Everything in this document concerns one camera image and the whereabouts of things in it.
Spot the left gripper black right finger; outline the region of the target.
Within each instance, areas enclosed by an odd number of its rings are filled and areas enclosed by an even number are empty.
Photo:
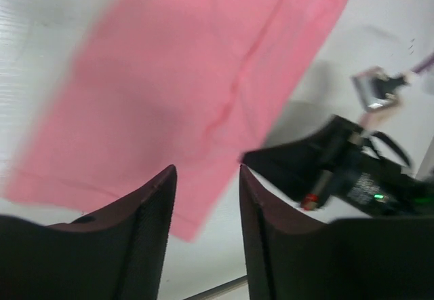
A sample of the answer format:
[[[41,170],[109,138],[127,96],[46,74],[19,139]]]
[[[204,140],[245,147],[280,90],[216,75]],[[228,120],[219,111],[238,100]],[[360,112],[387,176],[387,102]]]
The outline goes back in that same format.
[[[239,173],[251,299],[432,299],[433,220],[322,223]]]

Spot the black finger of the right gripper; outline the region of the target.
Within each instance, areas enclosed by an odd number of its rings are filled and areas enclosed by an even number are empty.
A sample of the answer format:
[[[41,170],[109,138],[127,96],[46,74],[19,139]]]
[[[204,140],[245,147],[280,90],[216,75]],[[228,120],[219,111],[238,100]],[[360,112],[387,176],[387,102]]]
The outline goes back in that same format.
[[[303,208],[321,170],[321,157],[338,133],[339,125],[328,123],[300,140],[248,151],[243,154],[241,163]]]

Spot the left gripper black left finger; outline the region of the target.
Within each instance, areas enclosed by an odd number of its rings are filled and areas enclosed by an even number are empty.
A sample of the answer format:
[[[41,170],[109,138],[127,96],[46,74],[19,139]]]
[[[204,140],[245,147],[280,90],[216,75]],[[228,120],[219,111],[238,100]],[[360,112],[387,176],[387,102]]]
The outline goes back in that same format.
[[[168,166],[71,223],[1,217],[2,299],[156,299],[176,195]]]

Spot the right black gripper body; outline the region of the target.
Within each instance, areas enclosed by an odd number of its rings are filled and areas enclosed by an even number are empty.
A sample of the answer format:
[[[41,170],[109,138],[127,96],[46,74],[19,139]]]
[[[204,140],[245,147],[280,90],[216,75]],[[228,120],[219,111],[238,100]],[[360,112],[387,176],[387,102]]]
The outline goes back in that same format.
[[[433,214],[433,176],[412,176],[412,160],[387,134],[365,132],[359,125],[335,117],[335,158],[330,178],[321,190],[321,205],[336,197],[358,210],[379,216]]]

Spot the light pink t shirt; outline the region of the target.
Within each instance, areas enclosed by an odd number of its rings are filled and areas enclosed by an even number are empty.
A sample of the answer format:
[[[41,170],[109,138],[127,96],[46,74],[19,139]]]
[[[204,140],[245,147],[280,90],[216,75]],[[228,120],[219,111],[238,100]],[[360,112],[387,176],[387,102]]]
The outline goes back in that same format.
[[[348,0],[118,0],[11,169],[8,200],[91,212],[178,170],[191,241]]]

